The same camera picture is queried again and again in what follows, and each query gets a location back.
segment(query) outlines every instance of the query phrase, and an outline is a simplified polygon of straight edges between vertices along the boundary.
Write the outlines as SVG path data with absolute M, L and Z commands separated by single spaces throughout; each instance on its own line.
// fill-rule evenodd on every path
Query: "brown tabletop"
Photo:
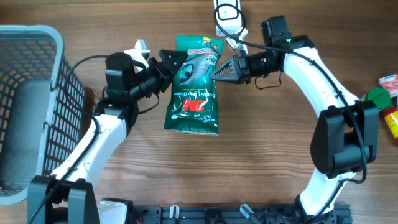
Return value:
M 315 43 L 325 65 L 357 96 L 398 72 L 398 1 L 243 1 L 247 41 L 262 44 L 260 23 L 283 14 L 295 35 Z M 153 56 L 175 48 L 175 36 L 215 36 L 213 3 L 140 2 L 0 6 L 2 24 L 47 24 L 63 35 L 74 64 L 148 40 Z M 249 48 L 249 53 L 259 52 Z M 232 55 L 225 46 L 220 62 Z M 77 74 L 91 105 L 105 86 L 103 59 L 80 65 Z M 278 84 L 278 74 L 261 85 Z M 220 134 L 164 131 L 171 88 L 159 106 L 138 117 L 116 149 L 95 189 L 104 197 L 136 205 L 204 206 L 292 203 L 308 184 L 314 165 L 309 145 L 317 117 L 286 75 L 279 88 L 218 84 Z M 155 103 L 141 100 L 140 108 Z M 398 147 L 383 120 L 377 159 L 364 184 L 347 184 L 337 202 L 351 205 L 354 223 L 398 222 Z M 26 221 L 26 201 L 0 207 L 0 223 Z

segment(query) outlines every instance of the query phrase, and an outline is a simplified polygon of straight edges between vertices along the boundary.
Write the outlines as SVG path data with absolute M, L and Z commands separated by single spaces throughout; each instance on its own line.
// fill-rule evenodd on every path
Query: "plastic bin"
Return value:
M 74 150 L 82 114 L 63 96 L 70 64 L 49 26 L 0 26 L 0 205 L 27 197 L 35 175 L 49 176 Z M 73 74 L 69 96 L 85 103 Z

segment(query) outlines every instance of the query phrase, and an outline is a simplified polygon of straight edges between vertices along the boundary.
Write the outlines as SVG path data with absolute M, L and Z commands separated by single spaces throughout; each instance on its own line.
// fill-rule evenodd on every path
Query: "green lid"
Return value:
M 365 95 L 365 100 L 372 100 L 379 110 L 387 109 L 392 105 L 390 93 L 381 88 L 373 88 Z

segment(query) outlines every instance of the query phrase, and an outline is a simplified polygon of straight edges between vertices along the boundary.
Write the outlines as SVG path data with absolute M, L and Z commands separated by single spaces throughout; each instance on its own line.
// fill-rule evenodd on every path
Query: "red 3m logo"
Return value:
M 189 100 L 185 99 L 183 104 L 182 104 L 182 110 L 183 111 L 192 111 L 192 112 L 202 112 L 205 107 L 204 107 L 204 100 Z

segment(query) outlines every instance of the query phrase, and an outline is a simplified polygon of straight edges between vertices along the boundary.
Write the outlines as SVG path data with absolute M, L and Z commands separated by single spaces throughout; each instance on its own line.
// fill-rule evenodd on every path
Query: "plastic bag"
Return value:
M 216 68 L 224 41 L 200 36 L 176 36 L 176 50 L 189 56 L 173 78 L 172 99 L 164 129 L 195 134 L 218 134 Z

